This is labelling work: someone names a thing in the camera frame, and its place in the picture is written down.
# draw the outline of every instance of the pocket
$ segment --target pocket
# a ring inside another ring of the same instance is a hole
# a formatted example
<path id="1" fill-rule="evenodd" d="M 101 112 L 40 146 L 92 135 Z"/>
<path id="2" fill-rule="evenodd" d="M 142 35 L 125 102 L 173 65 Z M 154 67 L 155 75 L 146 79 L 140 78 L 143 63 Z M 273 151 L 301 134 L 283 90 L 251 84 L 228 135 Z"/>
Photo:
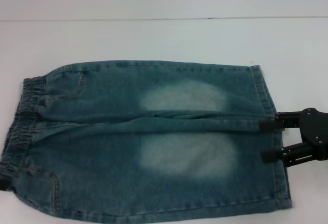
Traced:
<path id="1" fill-rule="evenodd" d="M 78 97 L 83 91 L 85 78 L 84 71 L 48 74 L 45 76 L 44 98 L 50 101 Z"/>

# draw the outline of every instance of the blue denim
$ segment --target blue denim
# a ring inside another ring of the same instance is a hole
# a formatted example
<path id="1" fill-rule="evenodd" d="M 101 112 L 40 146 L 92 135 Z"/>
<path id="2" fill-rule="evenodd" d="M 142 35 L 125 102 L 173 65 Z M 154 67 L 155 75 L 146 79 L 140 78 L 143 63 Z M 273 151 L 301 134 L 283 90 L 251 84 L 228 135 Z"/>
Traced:
<path id="1" fill-rule="evenodd" d="M 24 80 L 0 179 L 49 215 L 148 223 L 291 207 L 274 104 L 259 66 L 67 65 Z"/>

